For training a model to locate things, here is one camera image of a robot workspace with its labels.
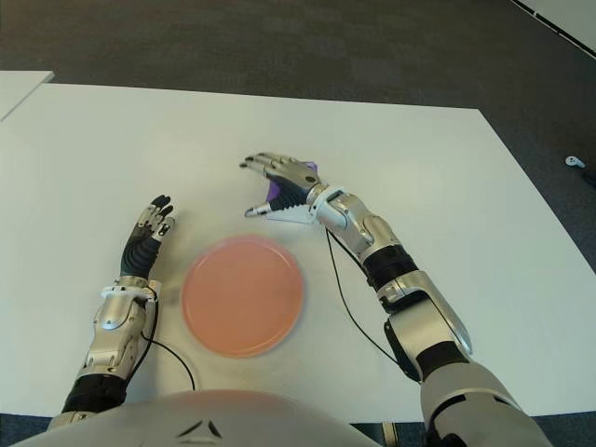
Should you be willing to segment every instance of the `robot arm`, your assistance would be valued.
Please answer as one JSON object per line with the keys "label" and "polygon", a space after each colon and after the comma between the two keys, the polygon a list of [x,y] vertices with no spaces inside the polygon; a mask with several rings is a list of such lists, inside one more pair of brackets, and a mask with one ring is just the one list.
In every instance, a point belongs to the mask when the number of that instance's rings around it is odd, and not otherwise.
{"label": "robot arm", "polygon": [[498,379],[471,359],[463,323],[387,222],[294,158],[261,153],[240,167],[262,173],[280,189],[280,197],[247,216],[307,205],[356,255],[389,314],[385,334],[399,366],[421,384],[429,445],[550,445]]}
{"label": "robot arm", "polygon": [[158,285],[149,272],[161,241],[174,225],[169,197],[157,197],[135,223],[122,254],[120,277],[102,291],[103,305],[93,319],[94,336],[62,413],[49,429],[114,408],[126,397],[136,370],[145,309],[155,302]]}

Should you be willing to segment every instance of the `orange petri dish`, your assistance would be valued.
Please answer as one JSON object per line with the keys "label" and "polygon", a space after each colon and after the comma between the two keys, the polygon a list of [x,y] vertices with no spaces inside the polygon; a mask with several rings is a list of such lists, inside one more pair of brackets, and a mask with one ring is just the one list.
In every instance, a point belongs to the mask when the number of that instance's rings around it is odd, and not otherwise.
{"label": "orange petri dish", "polygon": [[184,319],[211,351],[257,356],[290,333],[303,290],[300,269],[285,248],[265,237],[231,237],[199,256],[188,272]]}

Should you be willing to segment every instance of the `purple object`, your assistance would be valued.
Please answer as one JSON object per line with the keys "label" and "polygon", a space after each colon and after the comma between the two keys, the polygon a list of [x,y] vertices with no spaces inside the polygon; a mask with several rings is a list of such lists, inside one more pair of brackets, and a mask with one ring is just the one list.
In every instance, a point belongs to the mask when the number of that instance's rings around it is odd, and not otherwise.
{"label": "purple object", "polygon": [[[314,172],[318,172],[318,166],[317,163],[315,163],[314,161],[307,161],[306,165],[311,168]],[[271,181],[269,182],[269,192],[267,193],[267,202],[273,200],[274,198],[276,198],[277,196],[279,196],[279,186],[277,183]]]}

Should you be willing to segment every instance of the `black wire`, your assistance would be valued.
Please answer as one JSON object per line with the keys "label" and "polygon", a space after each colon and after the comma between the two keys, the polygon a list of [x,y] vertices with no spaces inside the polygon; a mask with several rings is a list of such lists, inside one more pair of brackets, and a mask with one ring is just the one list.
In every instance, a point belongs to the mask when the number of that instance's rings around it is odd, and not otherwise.
{"label": "black wire", "polygon": [[331,235],[334,239],[335,242],[337,242],[340,247],[342,247],[349,255],[350,257],[356,261],[356,263],[359,265],[358,260],[356,260],[356,258],[352,255],[352,253],[350,253],[349,251],[347,251],[347,248],[344,247],[344,245],[342,243],[340,243],[340,241],[337,239],[337,237],[335,237],[335,235],[333,233],[331,233],[327,228],[325,228],[325,232],[327,234],[327,245],[329,245],[329,254],[332,257],[332,263],[333,263],[333,271],[335,272],[335,279],[337,279],[337,289],[339,290],[339,296],[342,297],[342,301],[344,302],[344,307],[345,310],[347,311],[347,314],[350,316],[350,318],[352,319],[352,322],[356,325],[356,327],[360,330],[360,332],[362,332],[362,335],[364,335],[369,342],[371,342],[373,345],[376,346],[376,348],[381,351],[383,354],[385,354],[385,356],[390,359],[392,362],[394,362],[396,365],[399,366],[399,364],[396,362],[395,359],[393,359],[389,354],[387,354],[387,352],[381,347],[379,346],[370,336],[368,333],[366,333],[358,324],[358,322],[354,319],[354,317],[352,316],[352,313],[350,312],[350,308],[347,306],[347,303],[345,302],[345,298],[344,298],[344,292],[342,291],[342,284],[340,283],[339,280],[339,273],[337,273],[337,265],[335,265],[335,257],[333,256],[333,249],[332,249],[332,242],[329,239],[329,235]]}
{"label": "black wire", "polygon": [[193,374],[190,372],[190,369],[188,368],[188,366],[186,365],[186,363],[184,363],[184,360],[182,360],[181,357],[178,354],[176,354],[171,348],[167,347],[163,343],[158,342],[157,340],[149,340],[147,337],[145,337],[145,334],[142,333],[142,332],[141,332],[141,337],[144,340],[146,340],[147,342],[153,343],[154,345],[158,345],[159,347],[163,347],[168,352],[170,352],[170,354],[172,356],[174,356],[176,359],[178,359],[178,361],[184,366],[184,368],[186,369],[186,372],[188,373],[188,377],[190,378],[190,384],[191,384],[191,386],[193,388],[193,391],[196,391],[195,378],[193,377]]}
{"label": "black wire", "polygon": [[196,391],[195,378],[193,377],[193,374],[191,373],[191,371],[188,368],[188,366],[186,365],[186,363],[184,363],[184,360],[182,360],[182,358],[178,354],[176,354],[171,348],[167,347],[163,343],[158,342],[157,340],[154,340],[154,336],[156,335],[156,328],[157,328],[157,316],[159,315],[159,299],[157,297],[157,292],[156,291],[154,291],[149,286],[145,286],[145,287],[147,289],[149,289],[150,291],[152,291],[154,297],[156,298],[156,300],[155,300],[156,310],[155,310],[155,313],[154,313],[153,325],[151,327],[151,333],[150,333],[149,337],[146,337],[145,334],[142,333],[142,331],[141,331],[141,337],[143,338],[143,340],[145,340],[147,342],[147,346],[145,347],[144,351],[142,352],[141,358],[139,359],[139,361],[137,361],[137,364],[134,366],[134,368],[130,372],[129,379],[127,380],[127,383],[130,382],[130,380],[132,379],[132,376],[134,375],[134,373],[137,372],[137,370],[141,366],[141,363],[145,359],[145,357],[147,356],[147,352],[149,352],[149,348],[151,347],[151,345],[158,345],[158,346],[163,347],[164,349],[166,349],[168,352],[170,352],[170,354],[172,356],[174,356],[184,366],[184,368],[186,369],[186,372],[188,373],[188,377],[190,378],[190,383],[191,383],[191,386],[193,388],[193,391]]}
{"label": "black wire", "polygon": [[[154,291],[150,287],[147,287],[147,289],[152,291],[153,295],[156,298],[156,312],[154,313],[154,316],[153,316],[153,325],[151,326],[151,334],[149,335],[149,338],[153,340],[153,337],[156,334],[156,329],[157,329],[157,315],[159,314],[159,304],[157,303],[156,291]],[[127,378],[127,385],[130,383],[130,381],[132,380],[132,377],[134,377],[134,374],[137,372],[137,370],[139,370],[139,367],[141,366],[142,361],[145,360],[145,357],[147,357],[147,353],[149,352],[150,347],[151,347],[151,344],[148,343],[147,346],[145,347],[144,351],[141,354],[141,358],[139,359],[139,361],[137,361],[136,365],[134,365],[134,368],[132,368],[132,371],[130,372],[129,377]]]}
{"label": "black wire", "polygon": [[333,234],[331,231],[329,231],[327,228],[325,228],[325,231],[327,232],[327,241],[329,242],[329,235],[331,235],[331,237],[333,237],[333,239],[335,240],[335,243],[337,245],[339,245],[342,249],[344,249],[345,253],[352,258],[352,261],[354,261],[354,263],[356,263],[356,265],[358,266],[358,268],[362,271],[362,273],[364,274],[364,276],[366,278],[368,278],[368,274],[366,273],[366,270],[364,270],[364,267],[360,264],[360,261],[358,260],[358,258],[356,256],[354,256],[354,254],[352,254],[352,252],[350,250],[347,249],[347,247],[342,243],[341,240],[339,240],[337,238],[337,236],[335,234]]}

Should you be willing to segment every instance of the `gray carpet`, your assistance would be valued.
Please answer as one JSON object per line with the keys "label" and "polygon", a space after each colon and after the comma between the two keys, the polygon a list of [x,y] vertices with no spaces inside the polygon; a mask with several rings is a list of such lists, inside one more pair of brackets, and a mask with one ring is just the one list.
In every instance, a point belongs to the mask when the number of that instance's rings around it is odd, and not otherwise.
{"label": "gray carpet", "polygon": [[[0,5],[0,69],[54,82],[479,108],[596,269],[596,189],[562,163],[596,168],[596,61],[508,0]],[[0,424],[7,445],[20,422]],[[593,413],[541,424],[595,445]]]}

